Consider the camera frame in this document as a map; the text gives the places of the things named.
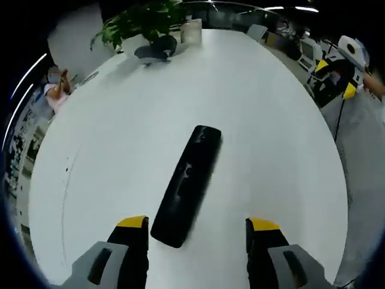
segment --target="desk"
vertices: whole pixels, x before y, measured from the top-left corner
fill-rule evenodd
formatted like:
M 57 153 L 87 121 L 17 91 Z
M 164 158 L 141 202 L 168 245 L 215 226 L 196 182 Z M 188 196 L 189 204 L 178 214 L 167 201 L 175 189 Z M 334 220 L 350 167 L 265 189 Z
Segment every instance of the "desk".
M 49 127 L 31 181 L 37 261 L 56 284 L 123 218 L 155 218 L 198 124 L 223 144 L 191 237 L 153 238 L 147 288 L 248 288 L 245 219 L 280 224 L 336 276 L 347 191 L 330 131 L 303 86 L 243 33 L 204 30 L 201 48 L 168 64 L 117 55 L 78 88 Z

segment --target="wall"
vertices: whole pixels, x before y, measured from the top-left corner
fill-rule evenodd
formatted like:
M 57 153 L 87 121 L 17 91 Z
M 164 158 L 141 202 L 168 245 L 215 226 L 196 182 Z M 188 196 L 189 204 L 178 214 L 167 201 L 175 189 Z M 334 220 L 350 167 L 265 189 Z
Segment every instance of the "wall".
M 39 131 L 45 131 L 48 128 L 48 119 L 52 116 L 52 109 L 49 107 L 47 100 L 40 97 L 41 88 L 38 87 L 29 98 L 27 104 L 22 108 L 20 116 L 17 118 L 12 133 L 12 141 L 7 152 L 15 151 L 14 159 L 18 160 L 14 166 L 15 171 L 11 173 L 11 169 L 7 168 L 8 174 L 6 181 L 10 185 L 10 191 L 17 198 L 16 203 L 12 204 L 12 211 L 17 215 L 17 224 L 29 227 L 28 221 L 28 202 L 29 202 L 29 182 L 31 180 L 33 161 L 27 158 L 28 148 L 31 140 L 36 140 L 37 127 Z M 21 148 L 17 149 L 14 137 L 19 137 L 23 141 Z
M 102 29 L 102 16 L 97 4 L 82 7 L 61 19 L 48 37 L 48 46 L 56 65 L 69 70 L 69 77 L 87 77 L 112 56 L 100 39 L 90 50 L 92 37 Z

